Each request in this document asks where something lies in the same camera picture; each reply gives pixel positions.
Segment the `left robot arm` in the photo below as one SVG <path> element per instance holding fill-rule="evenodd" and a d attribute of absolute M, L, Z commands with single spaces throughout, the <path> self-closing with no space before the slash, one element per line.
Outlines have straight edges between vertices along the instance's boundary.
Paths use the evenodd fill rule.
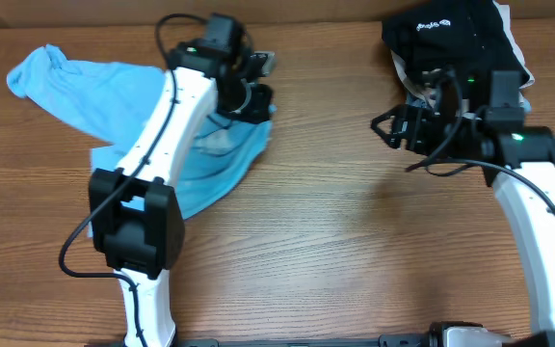
<path fill-rule="evenodd" d="M 89 184 L 86 222 L 124 300 L 126 346 L 173 346 L 170 271 L 184 221 L 221 199 L 269 142 L 275 55 L 245 26 L 214 13 L 204 34 L 165 51 L 166 80 L 147 124 L 110 170 Z"/>

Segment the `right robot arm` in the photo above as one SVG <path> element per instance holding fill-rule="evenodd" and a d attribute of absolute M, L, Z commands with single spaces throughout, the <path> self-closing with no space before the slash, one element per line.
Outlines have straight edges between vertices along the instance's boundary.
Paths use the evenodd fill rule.
<path fill-rule="evenodd" d="M 494 70 L 470 78 L 463 91 L 455 72 L 424 75 L 437 91 L 433 108 L 398 105 L 371 120 L 388 147 L 422 155 L 411 171 L 451 166 L 450 175 L 482 170 L 506 216 L 527 285 L 531 333 L 514 338 L 480 324 L 436 322 L 406 341 L 411 346 L 555 346 L 555 137 L 528 126 L 519 104 L 521 75 Z"/>

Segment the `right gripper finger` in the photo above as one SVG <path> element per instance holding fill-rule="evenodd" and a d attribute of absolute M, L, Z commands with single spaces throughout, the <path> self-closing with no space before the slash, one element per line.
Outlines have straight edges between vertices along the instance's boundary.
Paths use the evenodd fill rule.
<path fill-rule="evenodd" d="M 402 105 L 395 106 L 387 112 L 373 118 L 370 122 L 370 127 L 372 129 L 378 129 L 381 122 L 397 117 L 398 114 L 402 111 L 402 108 Z"/>
<path fill-rule="evenodd" d="M 399 148 L 401 146 L 401 137 L 391 130 L 388 132 L 382 130 L 378 123 L 372 123 L 371 129 L 384 141 L 390 148 Z"/>

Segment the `light blue t-shirt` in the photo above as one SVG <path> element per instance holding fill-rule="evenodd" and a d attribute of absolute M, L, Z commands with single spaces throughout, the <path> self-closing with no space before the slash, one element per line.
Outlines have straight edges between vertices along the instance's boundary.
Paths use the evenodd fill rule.
<path fill-rule="evenodd" d="M 145 128 L 168 77 L 159 67 L 70 60 L 47 44 L 7 75 L 10 91 L 29 98 L 67 125 L 103 141 L 91 152 L 94 170 L 112 170 Z M 189 219 L 233 190 L 267 148 L 271 121 L 209 116 L 196 135 L 175 192 Z"/>

